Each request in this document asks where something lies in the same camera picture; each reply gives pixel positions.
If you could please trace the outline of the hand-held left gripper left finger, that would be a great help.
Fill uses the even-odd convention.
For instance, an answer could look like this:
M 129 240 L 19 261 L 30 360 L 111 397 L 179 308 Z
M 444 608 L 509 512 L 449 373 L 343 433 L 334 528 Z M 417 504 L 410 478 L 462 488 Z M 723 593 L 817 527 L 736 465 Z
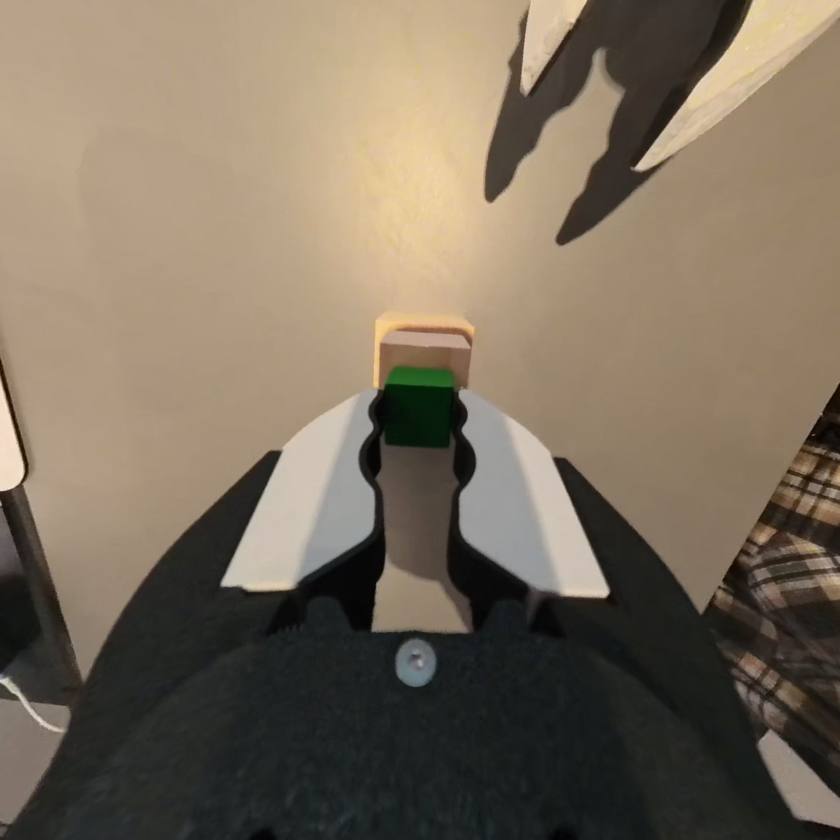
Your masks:
M 288 592 L 355 549 L 375 528 L 362 447 L 373 435 L 366 389 L 284 445 L 221 580 L 223 589 Z

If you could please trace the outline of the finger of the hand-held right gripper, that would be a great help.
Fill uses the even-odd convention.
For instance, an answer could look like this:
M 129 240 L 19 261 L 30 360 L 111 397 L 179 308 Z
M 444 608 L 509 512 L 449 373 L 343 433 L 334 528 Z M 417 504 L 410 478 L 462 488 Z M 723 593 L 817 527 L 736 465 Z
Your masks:
M 531 1 L 521 55 L 520 91 L 533 94 L 580 20 L 587 1 Z
M 661 165 L 727 117 L 837 20 L 838 1 L 735 3 L 690 76 L 668 95 L 642 141 L 635 172 Z

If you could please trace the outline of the large plain wooden cube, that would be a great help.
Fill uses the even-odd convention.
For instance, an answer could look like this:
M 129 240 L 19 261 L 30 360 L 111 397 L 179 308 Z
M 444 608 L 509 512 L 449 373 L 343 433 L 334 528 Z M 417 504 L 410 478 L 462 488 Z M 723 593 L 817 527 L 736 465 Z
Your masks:
M 461 316 L 432 315 L 432 314 L 411 314 L 388 311 L 383 313 L 375 322 L 374 326 L 374 358 L 373 358 L 373 385 L 379 368 L 379 344 L 384 336 L 393 330 L 410 330 L 424 332 L 446 332 L 460 333 L 465 335 L 472 344 L 475 339 L 475 327 Z

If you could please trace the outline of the person's plaid shirt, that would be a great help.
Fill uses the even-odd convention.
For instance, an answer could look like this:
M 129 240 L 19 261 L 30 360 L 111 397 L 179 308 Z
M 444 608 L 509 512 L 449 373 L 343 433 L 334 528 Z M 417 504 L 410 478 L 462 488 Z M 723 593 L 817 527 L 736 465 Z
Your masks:
M 835 391 L 705 611 L 759 734 L 839 788 L 839 395 Z

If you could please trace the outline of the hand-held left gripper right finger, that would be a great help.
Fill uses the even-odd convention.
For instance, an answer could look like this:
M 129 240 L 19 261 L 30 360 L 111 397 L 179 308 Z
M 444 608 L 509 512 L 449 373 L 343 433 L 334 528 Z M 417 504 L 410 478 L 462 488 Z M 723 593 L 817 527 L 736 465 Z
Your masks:
M 560 470 L 527 428 L 470 390 L 453 424 L 448 573 L 473 607 L 610 595 Z

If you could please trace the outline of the green wooden cube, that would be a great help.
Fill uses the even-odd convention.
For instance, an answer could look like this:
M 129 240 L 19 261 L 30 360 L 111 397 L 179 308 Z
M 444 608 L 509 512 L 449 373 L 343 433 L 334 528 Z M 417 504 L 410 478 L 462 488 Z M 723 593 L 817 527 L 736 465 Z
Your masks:
M 452 371 L 394 367 L 384 388 L 385 443 L 391 447 L 448 448 L 454 402 Z

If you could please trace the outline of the medium plain wooden cube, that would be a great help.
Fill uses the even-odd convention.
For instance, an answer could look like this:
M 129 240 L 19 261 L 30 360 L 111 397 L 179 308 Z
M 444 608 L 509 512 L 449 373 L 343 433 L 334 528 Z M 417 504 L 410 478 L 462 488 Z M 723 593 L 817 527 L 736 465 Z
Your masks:
M 472 344 L 458 332 L 393 330 L 379 344 L 379 368 L 374 384 L 382 389 L 399 366 L 449 371 L 455 388 L 469 385 Z

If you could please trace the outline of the white rounded base plate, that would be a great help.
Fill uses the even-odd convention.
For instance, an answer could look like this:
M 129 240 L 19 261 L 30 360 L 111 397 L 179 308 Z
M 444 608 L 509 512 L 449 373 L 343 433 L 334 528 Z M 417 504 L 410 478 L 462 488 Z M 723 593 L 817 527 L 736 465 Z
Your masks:
M 28 473 L 25 447 L 1 366 L 1 492 L 20 487 Z

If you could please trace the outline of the black stand post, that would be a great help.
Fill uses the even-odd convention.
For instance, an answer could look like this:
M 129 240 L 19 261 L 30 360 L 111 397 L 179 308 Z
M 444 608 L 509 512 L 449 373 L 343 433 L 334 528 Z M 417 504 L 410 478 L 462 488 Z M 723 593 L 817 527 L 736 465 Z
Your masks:
M 25 488 L 1 502 L 2 676 L 29 700 L 70 707 L 81 671 Z

